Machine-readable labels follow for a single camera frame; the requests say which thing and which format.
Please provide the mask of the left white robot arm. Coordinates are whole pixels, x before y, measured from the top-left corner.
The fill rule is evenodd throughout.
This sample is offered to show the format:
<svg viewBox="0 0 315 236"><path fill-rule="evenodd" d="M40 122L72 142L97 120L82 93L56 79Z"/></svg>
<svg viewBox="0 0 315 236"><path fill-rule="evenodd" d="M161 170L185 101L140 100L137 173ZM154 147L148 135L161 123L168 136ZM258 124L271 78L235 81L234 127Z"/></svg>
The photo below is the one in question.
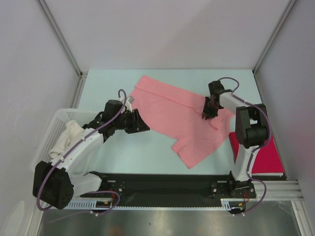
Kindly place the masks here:
<svg viewBox="0 0 315 236"><path fill-rule="evenodd" d="M88 157L106 142L117 130L128 134L149 131L137 109L121 112L100 112L84 125L83 135L50 162L40 161L35 168L32 194L39 210L51 207L64 209L74 197L85 194L112 198L116 207L121 194L113 191L105 174L96 171L79 171Z"/></svg>

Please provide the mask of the white crumpled t shirt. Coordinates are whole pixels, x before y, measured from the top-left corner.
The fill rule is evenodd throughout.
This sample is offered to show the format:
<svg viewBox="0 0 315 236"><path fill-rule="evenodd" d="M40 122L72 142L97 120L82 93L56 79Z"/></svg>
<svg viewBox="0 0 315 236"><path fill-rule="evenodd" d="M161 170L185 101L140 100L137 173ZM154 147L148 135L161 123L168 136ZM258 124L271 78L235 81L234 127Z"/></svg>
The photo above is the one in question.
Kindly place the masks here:
<svg viewBox="0 0 315 236"><path fill-rule="evenodd" d="M56 144L49 152L52 159L57 158L67 148L75 144L84 133L84 129L75 120L67 122L65 126L66 129L60 134Z"/></svg>

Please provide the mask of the pink t shirt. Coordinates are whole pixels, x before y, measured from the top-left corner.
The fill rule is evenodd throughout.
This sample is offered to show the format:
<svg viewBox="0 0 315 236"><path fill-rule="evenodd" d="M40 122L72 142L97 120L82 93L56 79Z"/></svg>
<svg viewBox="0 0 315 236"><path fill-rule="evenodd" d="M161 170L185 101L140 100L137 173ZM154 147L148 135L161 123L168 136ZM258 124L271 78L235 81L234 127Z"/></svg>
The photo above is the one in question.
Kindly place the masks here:
<svg viewBox="0 0 315 236"><path fill-rule="evenodd" d="M176 140L171 148L189 169L215 152L230 133L234 114L222 109L217 117L203 119L203 95L142 76L130 96L151 130Z"/></svg>

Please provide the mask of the white plastic basket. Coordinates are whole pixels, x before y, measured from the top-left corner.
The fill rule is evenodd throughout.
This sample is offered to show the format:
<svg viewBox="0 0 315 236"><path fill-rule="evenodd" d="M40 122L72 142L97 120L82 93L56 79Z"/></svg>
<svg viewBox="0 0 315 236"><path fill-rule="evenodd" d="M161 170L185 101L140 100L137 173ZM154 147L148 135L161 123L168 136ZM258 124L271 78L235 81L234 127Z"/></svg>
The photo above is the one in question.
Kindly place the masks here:
<svg viewBox="0 0 315 236"><path fill-rule="evenodd" d="M35 167L40 161L50 162L50 150L56 144L61 133L66 129L66 123L71 120L75 120L78 122L80 126L89 123L92 121L97 112L95 111L87 111L82 109L59 109L57 110L48 125L48 128L44 134L44 137L39 145L36 156L31 163L31 170L34 173Z"/></svg>

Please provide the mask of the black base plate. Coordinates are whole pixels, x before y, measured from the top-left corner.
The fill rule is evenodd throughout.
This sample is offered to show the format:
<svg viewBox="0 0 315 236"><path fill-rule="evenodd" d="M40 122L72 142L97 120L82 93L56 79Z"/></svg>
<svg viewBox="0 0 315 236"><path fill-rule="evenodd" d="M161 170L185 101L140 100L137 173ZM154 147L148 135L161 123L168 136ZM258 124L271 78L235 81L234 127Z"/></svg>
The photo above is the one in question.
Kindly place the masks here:
<svg viewBox="0 0 315 236"><path fill-rule="evenodd" d="M120 207L217 207L224 198L243 200L256 197L256 188L236 189L228 175L101 174L96 194L83 198L109 198L117 192Z"/></svg>

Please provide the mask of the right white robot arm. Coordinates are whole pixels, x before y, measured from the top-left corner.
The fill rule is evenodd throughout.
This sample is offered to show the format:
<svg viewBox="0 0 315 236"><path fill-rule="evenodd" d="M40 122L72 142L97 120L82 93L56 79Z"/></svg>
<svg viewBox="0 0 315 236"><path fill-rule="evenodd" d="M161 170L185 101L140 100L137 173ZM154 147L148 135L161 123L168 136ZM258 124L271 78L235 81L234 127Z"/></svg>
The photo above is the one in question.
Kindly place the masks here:
<svg viewBox="0 0 315 236"><path fill-rule="evenodd" d="M230 89L210 89L205 98L203 119L213 119L219 110L226 108L235 117L235 133L239 149L234 168L231 171L234 181L228 183L227 192L239 197L245 191L242 182L252 177L252 167L261 148L271 139L271 127L264 104L254 105L238 97Z"/></svg>

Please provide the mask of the folded red t shirt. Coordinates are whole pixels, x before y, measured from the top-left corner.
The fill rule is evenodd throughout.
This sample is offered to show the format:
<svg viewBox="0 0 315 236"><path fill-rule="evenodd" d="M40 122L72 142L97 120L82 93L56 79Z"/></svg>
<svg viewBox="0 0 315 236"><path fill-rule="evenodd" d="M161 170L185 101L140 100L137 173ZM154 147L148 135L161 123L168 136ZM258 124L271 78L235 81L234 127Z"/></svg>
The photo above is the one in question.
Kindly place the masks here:
<svg viewBox="0 0 315 236"><path fill-rule="evenodd" d="M254 176L274 177L282 177L284 175L284 167L273 137L270 143L258 152L253 164L252 174Z"/></svg>

